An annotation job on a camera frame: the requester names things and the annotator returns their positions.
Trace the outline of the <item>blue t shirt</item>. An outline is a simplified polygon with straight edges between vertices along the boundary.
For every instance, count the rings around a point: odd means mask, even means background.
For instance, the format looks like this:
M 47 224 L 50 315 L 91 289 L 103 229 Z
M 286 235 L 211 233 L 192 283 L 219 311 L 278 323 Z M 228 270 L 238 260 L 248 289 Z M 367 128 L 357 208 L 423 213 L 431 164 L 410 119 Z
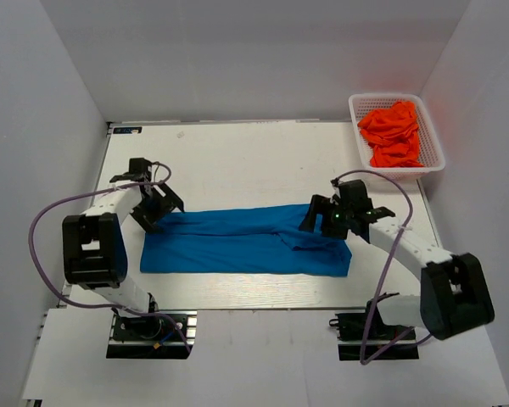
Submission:
M 247 273 L 346 277 L 343 240 L 299 230 L 308 204 L 177 212 L 145 236 L 144 274 Z

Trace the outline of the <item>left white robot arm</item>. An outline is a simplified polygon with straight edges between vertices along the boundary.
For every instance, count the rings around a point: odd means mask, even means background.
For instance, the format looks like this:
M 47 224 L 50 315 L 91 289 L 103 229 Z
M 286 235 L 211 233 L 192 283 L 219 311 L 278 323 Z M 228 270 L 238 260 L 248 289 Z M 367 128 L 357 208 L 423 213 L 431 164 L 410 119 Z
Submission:
M 62 223 L 64 275 L 68 283 L 104 298 L 120 315 L 135 315 L 133 328 L 142 337 L 157 336 L 162 317 L 152 294 L 128 276 L 122 224 L 131 217 L 148 234 L 163 231 L 160 220 L 178 209 L 182 199 L 153 172 L 166 168 L 145 158 L 129 160 L 128 171 L 110 179 L 110 190 L 79 215 Z

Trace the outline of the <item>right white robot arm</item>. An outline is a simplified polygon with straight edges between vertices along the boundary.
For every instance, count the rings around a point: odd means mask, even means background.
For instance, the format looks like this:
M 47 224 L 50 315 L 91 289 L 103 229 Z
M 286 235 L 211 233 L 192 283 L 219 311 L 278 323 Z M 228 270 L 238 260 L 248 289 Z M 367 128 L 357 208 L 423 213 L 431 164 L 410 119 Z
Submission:
M 335 193 L 315 195 L 299 229 L 320 229 L 325 237 L 344 240 L 353 233 L 385 251 L 420 283 L 419 295 L 392 294 L 376 289 L 367 305 L 367 330 L 387 337 L 397 326 L 421 327 L 445 340 L 495 319 L 495 310 L 478 258 L 453 254 L 410 230 L 386 207 L 374 207 L 361 180 L 333 182 Z

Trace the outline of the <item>blue table label sticker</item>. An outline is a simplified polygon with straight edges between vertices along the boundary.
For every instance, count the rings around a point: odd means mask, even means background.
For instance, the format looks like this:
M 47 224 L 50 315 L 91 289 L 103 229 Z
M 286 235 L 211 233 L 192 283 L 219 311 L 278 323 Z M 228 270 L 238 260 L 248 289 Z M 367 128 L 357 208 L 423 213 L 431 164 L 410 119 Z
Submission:
M 129 135 L 129 134 L 140 134 L 143 131 L 141 126 L 120 126 L 114 127 L 113 134 Z

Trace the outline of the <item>orange t shirt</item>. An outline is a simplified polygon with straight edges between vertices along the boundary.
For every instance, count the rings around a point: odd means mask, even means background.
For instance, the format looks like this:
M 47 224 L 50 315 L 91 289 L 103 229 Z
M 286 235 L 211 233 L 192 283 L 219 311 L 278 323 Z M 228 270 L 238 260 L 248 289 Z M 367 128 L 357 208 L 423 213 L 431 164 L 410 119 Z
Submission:
M 376 168 L 420 168 L 420 139 L 416 106 L 397 101 L 390 108 L 370 111 L 357 125 L 372 149 Z

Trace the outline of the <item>white plastic basket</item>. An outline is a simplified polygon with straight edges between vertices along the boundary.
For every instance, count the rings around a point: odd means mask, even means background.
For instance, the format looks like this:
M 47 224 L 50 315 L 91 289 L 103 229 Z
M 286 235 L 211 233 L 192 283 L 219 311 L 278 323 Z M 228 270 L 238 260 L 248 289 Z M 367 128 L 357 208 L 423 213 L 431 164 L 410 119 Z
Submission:
M 419 125 L 420 168 L 376 168 L 370 165 L 372 149 L 360 134 L 358 123 L 374 109 L 390 108 L 397 101 L 410 101 L 416 106 L 417 123 Z M 412 94 L 404 93 L 361 93 L 349 98 L 350 116 L 361 156 L 361 162 L 368 170 L 375 170 L 395 180 L 417 179 L 430 172 L 440 171 L 445 167 L 445 158 L 436 131 L 433 128 L 428 111 L 422 100 Z

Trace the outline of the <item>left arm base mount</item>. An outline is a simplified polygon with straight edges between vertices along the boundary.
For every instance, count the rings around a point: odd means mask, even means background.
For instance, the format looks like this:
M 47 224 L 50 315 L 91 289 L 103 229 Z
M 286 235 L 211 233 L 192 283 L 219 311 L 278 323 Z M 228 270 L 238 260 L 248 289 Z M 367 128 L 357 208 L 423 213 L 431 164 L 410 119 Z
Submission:
M 177 328 L 193 349 L 196 313 L 171 313 L 162 317 L 115 316 L 111 323 L 106 351 L 108 360 L 186 360 L 190 353 Z

